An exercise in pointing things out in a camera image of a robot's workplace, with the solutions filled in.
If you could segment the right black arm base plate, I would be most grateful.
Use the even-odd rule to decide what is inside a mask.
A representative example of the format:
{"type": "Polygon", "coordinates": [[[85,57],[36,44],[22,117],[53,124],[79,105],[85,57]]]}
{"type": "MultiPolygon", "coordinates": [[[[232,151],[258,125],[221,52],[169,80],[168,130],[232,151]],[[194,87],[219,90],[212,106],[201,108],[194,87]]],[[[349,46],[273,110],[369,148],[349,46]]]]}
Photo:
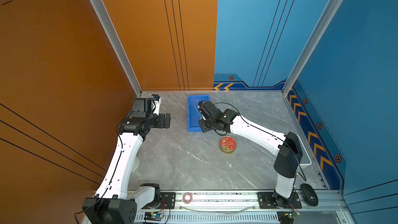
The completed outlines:
{"type": "Polygon", "coordinates": [[[301,209],[302,204],[299,195],[292,192],[289,198],[284,198],[276,192],[258,192],[258,202],[260,209],[301,209]]]}

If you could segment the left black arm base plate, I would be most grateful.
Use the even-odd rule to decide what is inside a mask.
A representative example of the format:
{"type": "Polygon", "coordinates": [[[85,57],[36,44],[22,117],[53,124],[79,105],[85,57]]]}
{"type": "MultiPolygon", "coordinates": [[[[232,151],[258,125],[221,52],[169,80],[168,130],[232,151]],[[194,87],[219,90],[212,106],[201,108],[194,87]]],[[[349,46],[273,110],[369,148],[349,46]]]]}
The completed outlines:
{"type": "Polygon", "coordinates": [[[143,209],[174,209],[176,203],[175,192],[161,192],[159,203],[149,203],[143,207],[143,209]]]}

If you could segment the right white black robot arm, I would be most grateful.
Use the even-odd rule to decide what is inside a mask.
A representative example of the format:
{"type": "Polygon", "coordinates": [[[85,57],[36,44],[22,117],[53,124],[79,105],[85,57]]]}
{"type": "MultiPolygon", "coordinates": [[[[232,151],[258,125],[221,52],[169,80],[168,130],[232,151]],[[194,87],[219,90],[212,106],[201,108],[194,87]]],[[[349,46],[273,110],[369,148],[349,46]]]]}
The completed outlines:
{"type": "Polygon", "coordinates": [[[235,134],[242,136],[268,150],[275,156],[274,170],[277,172],[277,184],[272,194],[273,205],[278,208],[294,208],[294,185],[296,176],[302,175],[303,149],[300,138],[272,131],[260,126],[234,109],[221,111],[210,101],[200,101],[198,111],[202,115],[199,125],[202,132],[215,131],[219,135],[235,134]]]}

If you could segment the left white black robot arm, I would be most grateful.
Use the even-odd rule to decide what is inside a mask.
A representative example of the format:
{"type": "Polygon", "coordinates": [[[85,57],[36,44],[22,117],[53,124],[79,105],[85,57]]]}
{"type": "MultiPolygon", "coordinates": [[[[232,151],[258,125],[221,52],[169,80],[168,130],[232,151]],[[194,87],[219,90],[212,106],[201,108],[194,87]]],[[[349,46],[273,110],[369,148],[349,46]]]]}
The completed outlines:
{"type": "Polygon", "coordinates": [[[94,197],[86,198],[82,213],[92,224],[132,224],[145,206],[164,208],[159,184],[142,184],[127,198],[137,153],[151,129],[168,129],[171,115],[160,113],[161,98],[136,98],[133,108],[117,126],[117,145],[107,173],[94,197]]]}

